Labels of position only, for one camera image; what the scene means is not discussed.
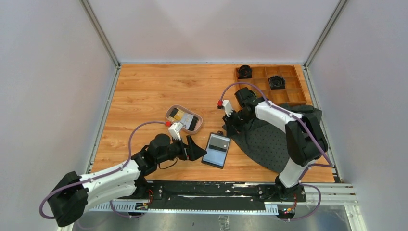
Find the black credit card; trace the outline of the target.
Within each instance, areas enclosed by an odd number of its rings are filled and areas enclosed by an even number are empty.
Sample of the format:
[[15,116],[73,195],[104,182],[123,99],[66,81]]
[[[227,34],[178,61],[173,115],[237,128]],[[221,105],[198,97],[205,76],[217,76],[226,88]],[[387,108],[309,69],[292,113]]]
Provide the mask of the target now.
[[209,143],[209,149],[227,152],[229,148],[229,143],[230,143],[229,140],[213,139]]

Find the pink oval card tray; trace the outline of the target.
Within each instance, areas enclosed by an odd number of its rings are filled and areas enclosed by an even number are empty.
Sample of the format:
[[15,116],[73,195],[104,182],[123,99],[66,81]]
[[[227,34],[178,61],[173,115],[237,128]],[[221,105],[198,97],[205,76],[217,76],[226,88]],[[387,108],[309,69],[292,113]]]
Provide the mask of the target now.
[[181,122],[183,125],[182,130],[188,134],[198,133],[203,124],[203,118],[199,114],[179,104],[170,106],[165,118],[173,123]]

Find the silver VIP credit card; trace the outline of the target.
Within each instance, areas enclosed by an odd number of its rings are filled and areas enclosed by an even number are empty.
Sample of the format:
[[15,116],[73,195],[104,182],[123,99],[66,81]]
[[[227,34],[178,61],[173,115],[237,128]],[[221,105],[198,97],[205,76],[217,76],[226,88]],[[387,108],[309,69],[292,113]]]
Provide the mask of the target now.
[[184,128],[189,130],[194,130],[197,124],[198,118],[192,114],[185,113],[181,123],[184,125]]

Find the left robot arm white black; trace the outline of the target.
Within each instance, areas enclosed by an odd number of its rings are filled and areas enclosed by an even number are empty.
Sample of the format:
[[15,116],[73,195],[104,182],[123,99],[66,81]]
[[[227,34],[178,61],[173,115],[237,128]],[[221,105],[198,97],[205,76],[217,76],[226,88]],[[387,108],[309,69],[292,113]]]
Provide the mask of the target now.
[[187,143],[158,134],[138,153],[116,166],[89,174],[75,171],[65,174],[46,200],[58,227],[76,222],[82,215],[99,204],[113,199],[133,196],[141,199],[147,194],[145,176],[157,170],[168,160],[195,161],[206,150],[199,147],[190,135]]

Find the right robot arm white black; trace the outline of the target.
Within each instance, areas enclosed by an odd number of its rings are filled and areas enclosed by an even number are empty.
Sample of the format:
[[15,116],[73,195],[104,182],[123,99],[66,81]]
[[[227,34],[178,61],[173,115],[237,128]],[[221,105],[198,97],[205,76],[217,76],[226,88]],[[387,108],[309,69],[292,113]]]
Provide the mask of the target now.
[[318,118],[312,114],[300,114],[284,109],[268,100],[262,93],[258,98],[247,87],[235,92],[241,109],[235,111],[230,101],[223,97],[217,108],[225,112],[223,121],[227,132],[239,133],[245,123],[252,119],[268,122],[285,134],[289,160],[276,177],[270,191],[264,191],[260,199],[278,198],[287,201],[301,187],[301,179],[307,170],[316,165],[321,156],[328,158],[329,149]]

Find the black card holder wallet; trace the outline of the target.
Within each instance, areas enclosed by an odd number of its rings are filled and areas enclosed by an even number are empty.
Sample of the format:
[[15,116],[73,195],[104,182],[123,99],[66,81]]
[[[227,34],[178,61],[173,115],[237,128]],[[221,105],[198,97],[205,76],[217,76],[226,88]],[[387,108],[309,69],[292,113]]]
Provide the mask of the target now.
[[207,145],[206,154],[202,157],[203,164],[223,169],[231,139],[224,135],[223,131],[211,132]]

